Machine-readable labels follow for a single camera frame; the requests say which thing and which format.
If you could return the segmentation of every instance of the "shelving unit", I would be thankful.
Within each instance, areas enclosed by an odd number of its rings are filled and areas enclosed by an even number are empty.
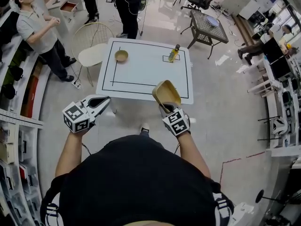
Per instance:
[[[4,23],[11,11],[12,10],[7,12],[0,19],[0,24]],[[4,81],[7,81],[7,78],[5,79],[5,77],[7,76],[8,66],[11,64],[21,42],[22,38],[19,35],[15,35],[9,44],[2,46],[3,63],[0,63],[0,86],[3,85]],[[47,65],[42,66],[38,77],[38,83],[36,84],[37,87],[33,99],[32,118],[20,115],[26,87],[30,86],[28,82],[37,59],[38,54],[33,51],[26,54],[26,59],[20,64],[20,67],[23,69],[23,77],[19,81],[14,81],[13,83],[16,95],[11,100],[6,99],[6,102],[2,101],[2,109],[0,109],[0,125],[3,123],[15,125],[15,139],[13,142],[15,161],[11,164],[0,161],[0,165],[8,168],[8,171],[12,170],[12,176],[14,176],[13,182],[15,183],[15,187],[13,190],[7,188],[7,183],[3,179],[0,184],[0,196],[5,196],[6,206],[10,205],[9,214],[13,219],[14,225],[42,225],[40,221],[42,196],[38,178],[37,141],[38,129],[43,128],[43,122],[39,121],[39,116],[45,87],[50,74],[50,68]],[[26,157],[19,157],[19,155],[25,153],[25,151],[22,151],[24,145],[30,147],[30,149],[28,148],[29,150],[27,151]],[[29,171],[27,180],[21,179],[20,172],[22,170],[20,170],[20,166],[25,167]]]

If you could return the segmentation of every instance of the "metal table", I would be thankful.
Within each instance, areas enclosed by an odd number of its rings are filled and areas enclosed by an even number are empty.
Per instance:
[[[222,27],[222,24],[220,22],[220,25],[218,27],[211,26],[207,21],[207,14],[201,13],[199,11],[191,10],[191,22],[190,26],[186,29],[184,29],[181,34],[191,28],[193,40],[191,41],[190,45],[187,48],[190,48],[195,42],[204,43],[211,46],[211,51],[208,59],[212,55],[213,47],[219,43],[228,43],[228,37],[224,31],[224,28]],[[216,44],[213,44],[212,39],[218,40],[219,42]]]

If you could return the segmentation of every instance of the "black office chair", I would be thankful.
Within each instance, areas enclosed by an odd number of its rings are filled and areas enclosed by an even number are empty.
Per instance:
[[[181,9],[188,8],[188,9],[193,9],[193,10],[199,11],[199,8],[202,8],[204,10],[207,10],[209,8],[211,1],[213,1],[213,0],[188,0],[188,1],[192,5],[189,4],[187,7],[183,6],[183,7],[181,7]]]

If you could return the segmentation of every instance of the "black pants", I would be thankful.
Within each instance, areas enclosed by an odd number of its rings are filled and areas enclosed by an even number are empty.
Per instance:
[[[41,56],[46,60],[48,66],[55,75],[60,79],[66,78],[67,71],[64,68],[64,65],[68,65],[70,57],[66,55],[65,48],[59,40],[55,42],[55,45],[50,51],[41,54]]]
[[[123,33],[127,33],[128,39],[136,39],[138,33],[138,11],[141,0],[115,0],[123,24]]]
[[[95,14],[97,13],[96,0],[84,0],[84,2],[89,13],[89,18],[95,18]]]
[[[254,45],[242,48],[241,51],[244,54],[249,53],[247,56],[249,58],[252,58],[253,56],[258,56],[263,53],[263,51],[262,51],[263,45],[264,45],[264,43],[262,41],[259,41],[258,43],[254,44]]]

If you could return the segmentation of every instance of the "person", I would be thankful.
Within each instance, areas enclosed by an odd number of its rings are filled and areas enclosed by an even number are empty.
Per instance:
[[[89,19],[85,22],[85,24],[96,22],[97,19],[99,19],[96,0],[84,0],[84,2],[89,13]]]
[[[61,81],[74,80],[72,75],[67,74],[65,68],[75,63],[76,59],[66,55],[63,45],[52,31],[53,27],[60,24],[60,19],[46,15],[33,2],[34,0],[15,0],[20,8],[16,23],[18,33],[35,52],[40,54]]]
[[[176,137],[181,157],[151,139],[144,123],[139,135],[111,141],[81,163],[86,132],[67,137],[41,204],[43,223],[52,225],[54,215],[55,226],[60,220],[65,226],[216,226],[219,203],[233,213],[225,195],[215,201],[221,186],[211,179],[189,131]]]
[[[138,33],[138,12],[141,0],[114,0],[123,24],[122,33],[116,38],[136,39]]]
[[[262,47],[265,43],[267,43],[271,38],[274,38],[277,42],[282,39],[285,34],[289,34],[292,32],[292,28],[290,25],[286,24],[281,26],[279,24],[275,24],[271,27],[268,33],[263,34],[260,37],[260,41],[254,45],[244,47],[242,49],[238,49],[238,56],[240,59],[243,59],[243,54],[249,53],[245,59],[249,65],[252,65],[251,59],[253,56],[258,56],[263,53]]]

